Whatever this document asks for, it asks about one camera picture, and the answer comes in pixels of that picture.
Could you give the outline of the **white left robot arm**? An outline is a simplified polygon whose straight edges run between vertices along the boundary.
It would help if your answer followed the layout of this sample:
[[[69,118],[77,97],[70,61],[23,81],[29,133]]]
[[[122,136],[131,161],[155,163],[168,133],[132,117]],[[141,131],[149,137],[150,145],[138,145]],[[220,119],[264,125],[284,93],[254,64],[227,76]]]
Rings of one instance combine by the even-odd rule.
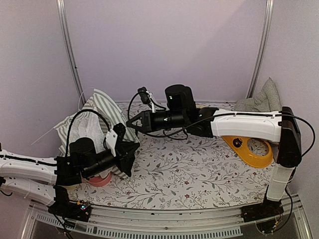
[[[83,179],[89,180],[112,167],[131,176],[139,147],[138,142],[116,139],[105,150],[96,152],[93,140],[83,137],[70,144],[70,154],[64,157],[27,157],[3,149],[0,152],[0,174],[57,186],[80,184]]]

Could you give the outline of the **green striped pet tent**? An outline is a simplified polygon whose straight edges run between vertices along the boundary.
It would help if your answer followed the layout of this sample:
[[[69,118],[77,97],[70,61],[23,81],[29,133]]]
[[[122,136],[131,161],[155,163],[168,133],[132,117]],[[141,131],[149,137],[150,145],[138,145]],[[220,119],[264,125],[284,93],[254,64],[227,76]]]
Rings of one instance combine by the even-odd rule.
[[[97,89],[94,90],[94,94],[85,103],[83,109],[97,111],[105,118],[109,126],[126,122],[126,118],[118,105],[107,94]],[[63,156],[65,155],[67,133],[72,119],[73,116],[68,116],[53,127],[60,137],[62,145],[59,150]],[[104,149],[102,142],[107,130],[106,124],[100,117],[92,112],[84,112],[75,119],[71,127],[69,142],[74,142],[81,137],[88,137],[93,140],[97,152],[101,152]]]

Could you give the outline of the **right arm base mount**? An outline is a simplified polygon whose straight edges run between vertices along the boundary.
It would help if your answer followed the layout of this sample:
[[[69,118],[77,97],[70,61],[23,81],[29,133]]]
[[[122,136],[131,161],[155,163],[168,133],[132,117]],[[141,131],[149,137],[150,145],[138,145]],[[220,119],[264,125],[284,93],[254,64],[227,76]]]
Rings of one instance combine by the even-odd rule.
[[[241,218],[244,222],[257,221],[280,215],[284,212],[281,202],[266,201],[241,208]]]

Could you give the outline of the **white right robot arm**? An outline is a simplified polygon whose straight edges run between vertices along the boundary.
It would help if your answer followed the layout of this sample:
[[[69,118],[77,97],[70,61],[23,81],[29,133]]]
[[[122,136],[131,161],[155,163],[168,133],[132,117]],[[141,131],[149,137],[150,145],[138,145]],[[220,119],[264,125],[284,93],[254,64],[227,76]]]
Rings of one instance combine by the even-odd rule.
[[[295,168],[302,160],[301,133],[291,108],[273,112],[236,112],[219,108],[197,108],[191,88],[182,84],[165,89],[167,107],[159,111],[149,91],[138,89],[150,110],[128,117],[126,125],[137,132],[152,136],[155,131],[179,128],[200,137],[237,136],[264,139],[279,144],[278,157],[268,185],[265,201],[258,205],[258,213],[268,217],[277,209]]]

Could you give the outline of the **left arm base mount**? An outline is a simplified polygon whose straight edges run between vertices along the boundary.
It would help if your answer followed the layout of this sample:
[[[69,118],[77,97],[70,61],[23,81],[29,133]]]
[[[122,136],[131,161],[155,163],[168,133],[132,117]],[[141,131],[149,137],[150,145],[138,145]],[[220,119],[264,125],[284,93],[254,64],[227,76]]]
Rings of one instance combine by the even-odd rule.
[[[54,203],[48,207],[48,212],[64,219],[88,222],[92,208],[90,201],[71,202],[67,192],[60,192],[54,197]]]

